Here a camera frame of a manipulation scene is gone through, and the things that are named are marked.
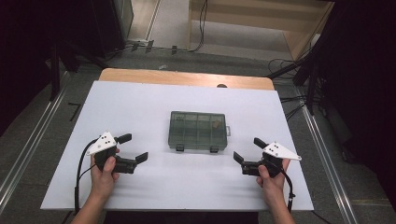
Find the plastic storage box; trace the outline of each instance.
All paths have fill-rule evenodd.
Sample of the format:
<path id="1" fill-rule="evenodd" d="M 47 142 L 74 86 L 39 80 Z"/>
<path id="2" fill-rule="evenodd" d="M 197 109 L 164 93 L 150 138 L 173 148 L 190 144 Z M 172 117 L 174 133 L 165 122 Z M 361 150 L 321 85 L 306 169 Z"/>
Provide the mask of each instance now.
<path id="1" fill-rule="evenodd" d="M 168 144 L 177 151 L 207 149 L 218 152 L 227 147 L 223 114 L 172 111 Z"/>

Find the person's left hand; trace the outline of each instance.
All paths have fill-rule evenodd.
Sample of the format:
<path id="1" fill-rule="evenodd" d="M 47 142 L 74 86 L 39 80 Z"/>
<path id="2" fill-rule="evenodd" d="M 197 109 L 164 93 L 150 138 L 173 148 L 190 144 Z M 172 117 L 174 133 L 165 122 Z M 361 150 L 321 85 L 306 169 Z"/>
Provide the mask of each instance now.
<path id="1" fill-rule="evenodd" d="M 91 166 L 95 163 L 94 156 L 91 156 Z M 105 203 L 110 197 L 111 192 L 114 189 L 114 182 L 119 178 L 120 174 L 112 173 L 116 166 L 116 159 L 109 157 L 105 163 L 103 171 L 100 171 L 97 166 L 93 166 L 91 169 L 91 194 L 90 197 L 94 197 L 101 202 Z"/>

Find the gray carpet floor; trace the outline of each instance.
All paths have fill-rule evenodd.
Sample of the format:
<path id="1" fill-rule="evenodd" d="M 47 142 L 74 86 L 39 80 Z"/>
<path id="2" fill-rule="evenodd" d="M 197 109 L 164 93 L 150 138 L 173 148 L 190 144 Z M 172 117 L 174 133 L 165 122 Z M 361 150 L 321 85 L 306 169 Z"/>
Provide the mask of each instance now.
<path id="1" fill-rule="evenodd" d="M 235 76 L 261 77 L 270 74 L 268 62 L 202 53 L 180 52 L 172 56 L 169 50 L 159 49 L 148 54 L 144 53 L 143 49 L 123 52 L 108 61 L 108 64 L 118 68 L 163 69 Z M 272 69 L 276 70 L 278 65 L 272 63 Z M 70 79 L 65 88 L 64 98 L 1 213 L 0 223 L 62 223 L 67 211 L 44 211 L 40 210 L 40 205 L 78 119 L 78 116 L 73 118 L 76 107 L 69 103 L 83 104 L 92 83 L 99 78 L 100 73 L 98 67 L 89 63 L 83 63 L 77 73 L 69 73 Z M 295 87 L 289 79 L 277 78 L 274 83 L 280 97 L 296 96 Z M 50 86 L 37 95 L 1 136 L 1 183 L 45 111 L 49 98 Z M 298 101 L 284 103 L 285 113 L 298 104 Z M 316 107 L 315 109 L 318 126 L 359 223 L 396 223 L 396 214 L 387 202 L 375 174 L 362 164 L 343 161 L 332 127 Z M 344 223 L 302 110 L 289 120 L 289 127 L 297 151 L 304 158 L 301 165 L 315 212 L 330 223 Z M 326 223 L 312 212 L 292 214 L 297 223 Z M 272 223 L 270 214 L 265 211 L 260 212 L 259 221 Z"/>

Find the floor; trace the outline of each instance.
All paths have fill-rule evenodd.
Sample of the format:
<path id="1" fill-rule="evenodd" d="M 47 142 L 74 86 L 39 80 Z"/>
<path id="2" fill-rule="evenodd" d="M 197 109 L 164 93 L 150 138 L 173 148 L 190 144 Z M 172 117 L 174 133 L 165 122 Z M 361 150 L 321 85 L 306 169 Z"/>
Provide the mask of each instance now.
<path id="1" fill-rule="evenodd" d="M 180 0 L 179 5 L 184 4 L 181 2 L 187 1 Z M 146 41 L 148 36 L 150 40 L 155 40 L 154 46 L 157 47 L 186 47 L 184 35 L 173 35 L 175 29 L 180 30 L 180 26 L 166 28 L 164 24 L 185 26 L 181 21 L 171 22 L 175 18 L 170 16 L 169 10 L 175 8 L 176 1 L 162 0 L 159 5 L 156 3 L 157 1 L 153 1 L 153 6 L 158 8 L 152 30 L 142 36 L 140 41 Z M 235 29 L 232 26 L 222 26 L 220 30 L 215 23 L 208 23 L 206 28 L 207 42 L 199 53 L 179 52 L 171 55 L 167 49 L 153 50 L 151 53 L 139 49 L 134 52 L 124 51 L 108 61 L 108 64 L 119 68 L 262 77 L 270 74 L 270 69 L 276 70 L 282 66 L 283 61 L 271 60 L 290 59 L 279 31 L 254 30 L 250 27 Z M 198 36 L 197 33 L 192 35 L 191 45 L 199 42 Z M 258 43 L 262 43 L 262 48 L 256 47 Z M 83 105 L 92 82 L 99 77 L 100 72 L 99 68 L 88 63 L 83 64 L 78 73 L 64 73 L 64 88 L 58 101 L 49 104 L 48 86 L 0 137 L 0 223 L 63 222 L 67 211 L 44 211 L 39 208 L 68 137 L 78 120 L 77 105 Z M 280 97 L 304 94 L 304 86 L 294 87 L 290 77 L 292 75 L 284 75 L 274 80 Z M 298 104 L 298 101 L 284 103 L 285 114 Z M 288 122 L 297 151 L 304 158 L 301 165 L 315 207 L 315 214 L 294 211 L 292 214 L 297 223 L 396 223 L 395 211 L 376 181 L 375 174 L 362 164 L 350 164 L 342 159 L 332 127 L 318 111 L 318 107 L 314 108 L 315 116 L 308 116 L 306 110 L 302 109 Z M 40 120 L 43 114 L 50 119 Z M 36 133 L 38 137 L 32 138 L 32 133 Z M 334 179 L 340 186 L 334 185 Z M 340 187 L 344 193 L 337 192 Z M 340 201 L 340 195 L 345 196 L 346 201 Z M 345 210 L 348 205 L 341 204 L 342 202 L 348 202 L 350 209 Z M 271 223 L 270 214 L 260 212 L 259 221 Z"/>

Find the white bracket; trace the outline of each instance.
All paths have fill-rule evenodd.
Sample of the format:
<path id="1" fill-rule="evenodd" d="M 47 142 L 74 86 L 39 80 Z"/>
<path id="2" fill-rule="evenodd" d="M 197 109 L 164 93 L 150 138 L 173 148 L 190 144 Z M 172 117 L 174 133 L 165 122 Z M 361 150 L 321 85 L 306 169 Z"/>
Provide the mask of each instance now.
<path id="1" fill-rule="evenodd" d="M 290 159 L 300 161 L 301 156 L 295 154 L 294 152 L 288 150 L 286 147 L 283 147 L 277 142 L 273 142 L 267 147 L 262 149 L 266 154 L 271 155 L 280 159 Z"/>
<path id="2" fill-rule="evenodd" d="M 110 132 L 104 132 L 98 140 L 87 150 L 87 156 L 106 150 L 117 145 L 116 140 Z"/>

